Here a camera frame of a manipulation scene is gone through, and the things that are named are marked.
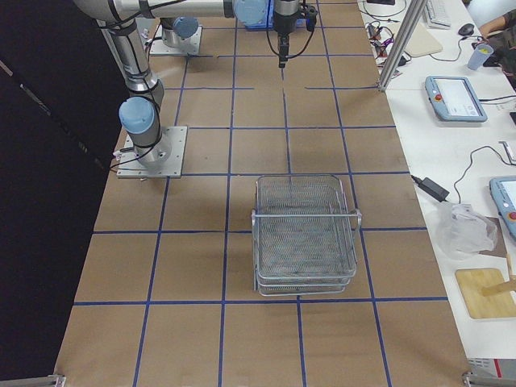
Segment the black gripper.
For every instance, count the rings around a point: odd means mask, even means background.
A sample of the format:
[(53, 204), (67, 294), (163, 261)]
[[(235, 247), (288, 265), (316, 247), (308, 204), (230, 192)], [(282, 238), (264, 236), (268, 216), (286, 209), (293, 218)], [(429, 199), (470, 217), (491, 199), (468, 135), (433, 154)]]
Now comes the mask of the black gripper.
[(290, 31), (277, 33), (278, 66), (284, 68), (289, 60), (289, 35)]

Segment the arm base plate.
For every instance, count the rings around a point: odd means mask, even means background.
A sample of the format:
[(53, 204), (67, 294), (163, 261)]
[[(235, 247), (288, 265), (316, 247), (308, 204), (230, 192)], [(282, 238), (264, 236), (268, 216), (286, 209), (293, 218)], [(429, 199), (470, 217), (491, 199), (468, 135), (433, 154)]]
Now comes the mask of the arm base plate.
[(142, 148), (135, 148), (132, 139), (126, 135), (120, 165), (115, 167), (118, 178), (180, 178), (188, 127), (162, 127), (160, 142), (148, 153)]
[(164, 39), (162, 39), (162, 35), (162, 27), (158, 27), (155, 39), (150, 47), (151, 56), (197, 56), (199, 54), (202, 25), (198, 26), (192, 36), (185, 39), (173, 30), (166, 30)]

